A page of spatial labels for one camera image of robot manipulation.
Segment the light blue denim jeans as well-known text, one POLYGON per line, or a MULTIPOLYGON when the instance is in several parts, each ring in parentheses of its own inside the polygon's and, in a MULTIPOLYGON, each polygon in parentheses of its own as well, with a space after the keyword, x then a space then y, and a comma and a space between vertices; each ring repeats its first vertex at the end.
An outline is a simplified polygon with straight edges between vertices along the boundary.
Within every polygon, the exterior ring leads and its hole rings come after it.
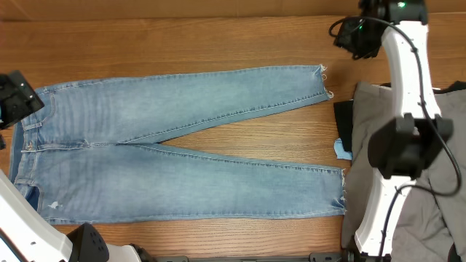
POLYGON ((318 65, 67 82, 17 123, 9 178, 51 224, 344 213, 337 167, 167 146, 328 99, 318 65))

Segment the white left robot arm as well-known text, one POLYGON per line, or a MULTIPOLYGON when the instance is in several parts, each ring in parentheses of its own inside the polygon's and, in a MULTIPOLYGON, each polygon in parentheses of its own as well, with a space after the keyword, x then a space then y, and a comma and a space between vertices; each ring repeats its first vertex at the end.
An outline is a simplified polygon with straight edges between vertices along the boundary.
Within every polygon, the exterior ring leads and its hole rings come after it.
MULTIPOLYGON (((37 112, 44 103, 19 71, 1 75, 1 128, 37 112)), ((69 234, 49 225, 10 179, 1 173, 1 260, 30 262, 149 262, 137 245, 105 243, 96 228, 82 224, 69 234)))

